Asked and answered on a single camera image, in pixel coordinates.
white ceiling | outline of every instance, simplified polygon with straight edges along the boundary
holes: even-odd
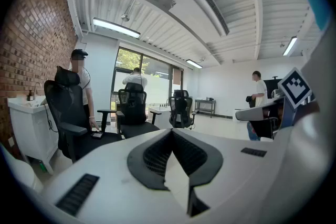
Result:
[[[230,33],[207,44],[171,16],[171,0],[136,0],[129,22],[123,22],[121,15],[132,0],[68,0],[68,3],[70,12],[73,5],[78,16],[79,23],[74,20],[77,34],[81,29],[88,29],[88,22],[98,17],[140,32],[140,41],[178,57],[180,61],[199,61],[205,57],[204,67],[225,61],[280,57],[286,48],[280,47],[281,43],[286,46],[292,36],[300,35],[300,30],[305,29],[292,52],[292,56],[298,56],[303,49],[314,47],[321,35],[314,19],[306,20],[310,9],[307,0],[214,1]]]

brick wall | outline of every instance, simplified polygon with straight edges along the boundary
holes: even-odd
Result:
[[[36,82],[69,67],[77,42],[66,0],[14,0],[0,33],[0,141],[14,136],[7,98],[27,95]],[[44,95],[38,88],[38,95]],[[17,156],[17,148],[10,149]]]

metal table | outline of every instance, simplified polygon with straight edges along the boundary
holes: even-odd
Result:
[[[200,103],[203,104],[211,104],[211,109],[200,109]],[[210,118],[212,118],[212,115],[215,114],[215,109],[216,109],[216,100],[201,100],[201,99],[196,99],[195,100],[195,111],[196,112],[210,112]]]

white t-shirt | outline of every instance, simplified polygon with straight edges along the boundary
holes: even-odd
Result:
[[[86,89],[91,88],[90,75],[84,68],[82,68],[77,74],[80,79],[80,83],[78,85],[81,86],[81,88],[83,89],[83,105],[86,105],[88,104],[88,97],[86,96]]]
[[[140,74],[128,75],[126,78],[124,78],[122,84],[126,85],[128,82],[141,84],[143,86],[143,89],[145,89],[148,83],[147,78]]]
[[[267,87],[265,82],[261,79],[257,81],[257,92],[256,93],[263,93],[263,97],[256,98],[256,106],[260,106],[263,104],[267,104]]]

white floor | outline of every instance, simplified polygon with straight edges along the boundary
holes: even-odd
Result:
[[[196,115],[194,131],[217,135],[226,138],[248,140],[246,122],[234,123],[233,120],[217,118],[205,115]],[[107,126],[107,132],[117,132],[115,124]],[[72,165],[70,159],[63,156],[58,150],[50,161],[54,169],[54,175],[44,173],[39,167],[38,162],[32,162],[32,167],[44,186],[47,186],[58,174]],[[186,210],[188,199],[188,176],[184,173],[182,167],[174,154],[168,160],[166,169],[165,185],[170,189],[177,202]]]

